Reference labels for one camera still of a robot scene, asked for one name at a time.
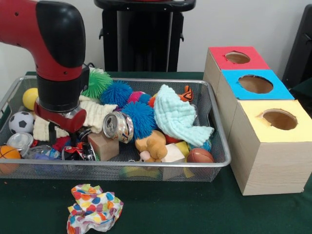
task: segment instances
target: box with round hole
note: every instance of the box with round hole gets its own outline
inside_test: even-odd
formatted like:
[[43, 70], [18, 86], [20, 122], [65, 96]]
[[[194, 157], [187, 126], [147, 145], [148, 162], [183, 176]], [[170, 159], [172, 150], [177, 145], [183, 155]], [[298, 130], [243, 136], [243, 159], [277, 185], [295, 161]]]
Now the box with round hole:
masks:
[[229, 147], [243, 195], [300, 193], [312, 171], [312, 119], [297, 100], [238, 101]]
[[225, 136], [228, 139], [237, 100], [293, 100], [272, 70], [222, 70], [215, 93]]
[[217, 93], [221, 70], [269, 70], [261, 55], [251, 46], [209, 47], [204, 81]]

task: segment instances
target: pink toy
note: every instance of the pink toy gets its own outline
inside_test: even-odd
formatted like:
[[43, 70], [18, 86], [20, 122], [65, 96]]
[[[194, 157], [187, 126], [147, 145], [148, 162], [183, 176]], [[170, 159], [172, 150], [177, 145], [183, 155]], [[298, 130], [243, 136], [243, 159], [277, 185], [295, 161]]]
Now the pink toy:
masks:
[[137, 92], [131, 93], [131, 95], [130, 95], [130, 97], [128, 99], [128, 103], [139, 101], [139, 99], [140, 99], [142, 94], [145, 94], [145, 93], [141, 92], [141, 91], [137, 91]]

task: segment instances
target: green spiky ball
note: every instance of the green spiky ball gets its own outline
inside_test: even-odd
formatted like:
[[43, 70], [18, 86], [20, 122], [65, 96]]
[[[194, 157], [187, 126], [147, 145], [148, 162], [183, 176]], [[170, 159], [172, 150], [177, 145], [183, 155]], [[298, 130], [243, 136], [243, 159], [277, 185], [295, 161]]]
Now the green spiky ball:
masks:
[[112, 78], [99, 68], [90, 68], [89, 88], [82, 95], [89, 98], [99, 98], [104, 90], [113, 83]]

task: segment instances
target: wire mesh basket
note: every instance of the wire mesh basket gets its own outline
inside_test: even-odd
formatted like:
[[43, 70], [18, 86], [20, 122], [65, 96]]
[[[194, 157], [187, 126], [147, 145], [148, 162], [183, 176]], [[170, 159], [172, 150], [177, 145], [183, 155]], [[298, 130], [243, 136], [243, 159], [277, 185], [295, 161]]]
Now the wire mesh basket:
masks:
[[[1, 159], [0, 178], [25, 179], [91, 179], [91, 180], [156, 180], [156, 181], [212, 181], [222, 167], [231, 162], [231, 155], [224, 135], [215, 97], [211, 86], [201, 80], [167, 79], [115, 79], [123, 80], [133, 91], [144, 91], [154, 95], [163, 84], [172, 87], [176, 93], [184, 92], [189, 85], [194, 92], [192, 104], [196, 106], [194, 125], [212, 126], [212, 155], [215, 163], [144, 163], [134, 144], [120, 143], [120, 153], [110, 161], [63, 161], [34, 159]], [[8, 120], [12, 114], [25, 110], [22, 95], [29, 88], [37, 86], [35, 76], [17, 79], [0, 103], [0, 145], [12, 135]], [[5, 174], [1, 168], [14, 168]]]

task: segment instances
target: black stand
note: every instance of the black stand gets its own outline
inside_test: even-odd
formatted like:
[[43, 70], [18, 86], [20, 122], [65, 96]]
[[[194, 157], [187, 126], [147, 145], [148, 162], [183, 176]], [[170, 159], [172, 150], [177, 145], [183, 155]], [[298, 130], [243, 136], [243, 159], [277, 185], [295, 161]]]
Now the black stand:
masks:
[[195, 0], [94, 0], [103, 9], [106, 71], [176, 72], [184, 17]]

